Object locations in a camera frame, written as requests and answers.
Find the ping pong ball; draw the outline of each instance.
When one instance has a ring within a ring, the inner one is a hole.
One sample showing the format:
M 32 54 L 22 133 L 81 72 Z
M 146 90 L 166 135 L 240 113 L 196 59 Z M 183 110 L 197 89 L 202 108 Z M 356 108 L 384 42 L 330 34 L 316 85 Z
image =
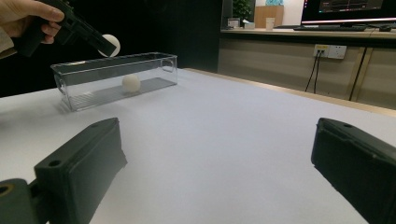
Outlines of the ping pong ball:
M 122 88 L 128 92 L 136 92 L 140 90 L 140 80 L 137 75 L 127 75 L 122 79 Z
M 116 46 L 116 49 L 113 51 L 113 53 L 111 53 L 110 56 L 107 56 L 104 53 L 102 53 L 100 50 L 98 50 L 99 53 L 102 54 L 105 57 L 114 57 L 117 54 L 119 54 L 120 48 L 121 48 L 120 41 L 114 35 L 102 35 L 102 37 L 104 37 L 106 40 L 108 40 L 108 42 L 110 42 L 114 46 Z

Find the sleeve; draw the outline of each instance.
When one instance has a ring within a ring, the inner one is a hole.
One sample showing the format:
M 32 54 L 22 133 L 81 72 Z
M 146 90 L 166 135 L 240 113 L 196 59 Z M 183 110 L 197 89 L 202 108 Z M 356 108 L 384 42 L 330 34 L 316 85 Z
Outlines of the sleeve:
M 7 35 L 6 31 L 0 27 L 0 59 L 16 53 L 12 39 Z

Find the clear plastic container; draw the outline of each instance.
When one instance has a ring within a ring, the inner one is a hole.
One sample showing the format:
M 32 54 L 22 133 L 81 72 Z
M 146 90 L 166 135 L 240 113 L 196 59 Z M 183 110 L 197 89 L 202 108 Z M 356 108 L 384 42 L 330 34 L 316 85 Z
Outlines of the clear plastic container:
M 177 84 L 177 56 L 151 52 L 51 66 L 72 111 Z

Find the human hand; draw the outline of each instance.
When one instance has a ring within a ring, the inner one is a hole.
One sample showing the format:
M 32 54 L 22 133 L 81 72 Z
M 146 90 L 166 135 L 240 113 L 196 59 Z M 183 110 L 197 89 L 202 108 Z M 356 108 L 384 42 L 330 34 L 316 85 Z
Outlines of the human hand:
M 49 21 L 41 26 L 46 34 L 42 43 L 53 43 L 53 38 L 61 29 L 56 22 L 64 19 L 61 10 L 35 0 L 0 0 L 0 26 L 10 37 L 20 37 L 34 16 Z

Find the computer monitor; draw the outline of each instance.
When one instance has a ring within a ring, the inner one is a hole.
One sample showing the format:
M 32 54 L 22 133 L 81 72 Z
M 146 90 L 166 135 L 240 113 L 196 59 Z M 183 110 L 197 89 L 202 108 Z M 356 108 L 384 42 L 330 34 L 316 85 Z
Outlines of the computer monitor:
M 396 22 L 395 0 L 304 0 L 301 25 L 389 24 Z

